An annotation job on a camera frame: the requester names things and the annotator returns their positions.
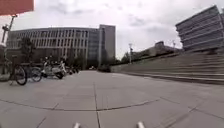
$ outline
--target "gray building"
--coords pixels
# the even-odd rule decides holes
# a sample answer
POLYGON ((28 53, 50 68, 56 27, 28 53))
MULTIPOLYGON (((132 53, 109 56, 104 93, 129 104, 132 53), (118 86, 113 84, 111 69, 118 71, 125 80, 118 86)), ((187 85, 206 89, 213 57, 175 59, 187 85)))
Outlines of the gray building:
POLYGON ((29 37, 36 50, 34 59, 56 56, 72 59, 82 56, 86 61, 101 63, 115 58, 115 26, 99 28, 40 28, 9 32, 7 52, 19 54, 19 40, 29 37))
POLYGON ((218 48, 224 43, 223 15, 217 6, 212 6, 178 23, 179 33, 185 50, 218 48))
POLYGON ((222 9, 221 17, 222 17, 222 23, 223 23, 223 26, 224 26, 224 8, 222 9))
POLYGON ((135 59, 143 59, 147 57, 155 57, 164 54, 178 52, 180 49, 166 46, 163 41, 157 42, 154 47, 147 48, 140 52, 134 52, 132 57, 135 59))

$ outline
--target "cloud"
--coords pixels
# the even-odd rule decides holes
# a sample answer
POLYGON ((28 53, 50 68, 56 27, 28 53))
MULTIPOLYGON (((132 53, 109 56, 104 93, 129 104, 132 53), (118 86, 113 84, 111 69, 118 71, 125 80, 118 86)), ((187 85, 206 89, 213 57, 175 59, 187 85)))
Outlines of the cloud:
MULTIPOLYGON (((35 0, 35 11, 19 15, 13 29, 116 25, 116 53, 120 58, 129 43, 134 51, 160 40, 167 45, 175 40, 181 47, 175 24, 215 4, 224 7, 223 0, 35 0)), ((10 21, 9 17, 3 19, 0 25, 10 21)))

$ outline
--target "bicycle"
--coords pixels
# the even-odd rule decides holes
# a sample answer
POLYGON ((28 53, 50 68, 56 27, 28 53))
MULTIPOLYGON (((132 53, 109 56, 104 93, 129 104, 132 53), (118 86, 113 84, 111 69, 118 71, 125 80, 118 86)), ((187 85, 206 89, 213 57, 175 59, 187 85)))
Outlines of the bicycle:
POLYGON ((12 56, 12 61, 10 61, 4 56, 0 76, 4 79, 3 81, 10 81, 10 85, 16 81, 17 84, 24 86, 28 79, 27 73, 21 65, 15 63, 15 58, 17 56, 12 56))
POLYGON ((41 69, 38 67, 35 67, 32 62, 28 64, 26 67, 26 72, 28 74, 28 77, 31 78, 34 82, 40 82, 42 79, 42 73, 41 69))

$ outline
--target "scooter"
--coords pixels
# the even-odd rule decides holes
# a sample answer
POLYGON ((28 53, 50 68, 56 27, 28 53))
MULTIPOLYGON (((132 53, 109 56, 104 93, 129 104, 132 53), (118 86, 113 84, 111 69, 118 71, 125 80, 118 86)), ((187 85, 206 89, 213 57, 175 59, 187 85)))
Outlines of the scooter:
POLYGON ((48 76, 54 77, 56 76, 58 79, 62 79, 64 77, 63 70, 60 67, 53 67, 49 65, 47 62, 44 63, 44 68, 41 72, 42 76, 47 78, 48 76))

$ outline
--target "lamp post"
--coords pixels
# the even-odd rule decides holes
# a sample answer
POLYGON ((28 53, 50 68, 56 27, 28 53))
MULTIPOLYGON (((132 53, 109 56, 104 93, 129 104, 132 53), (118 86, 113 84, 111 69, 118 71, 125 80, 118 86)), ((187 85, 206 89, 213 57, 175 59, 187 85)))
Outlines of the lamp post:
POLYGON ((11 28, 12 28, 12 24, 14 22, 14 19, 17 17, 17 15, 12 15, 12 19, 11 19, 11 22, 10 22, 10 25, 8 27, 8 25, 6 24, 5 26, 2 26, 2 29, 3 29, 3 36, 2 36, 2 43, 4 43, 5 41, 5 35, 6 35, 6 32, 10 31, 11 28))
POLYGON ((131 64, 131 62, 132 62, 132 51, 133 51, 131 43, 129 44, 129 48, 130 48, 129 62, 131 64))

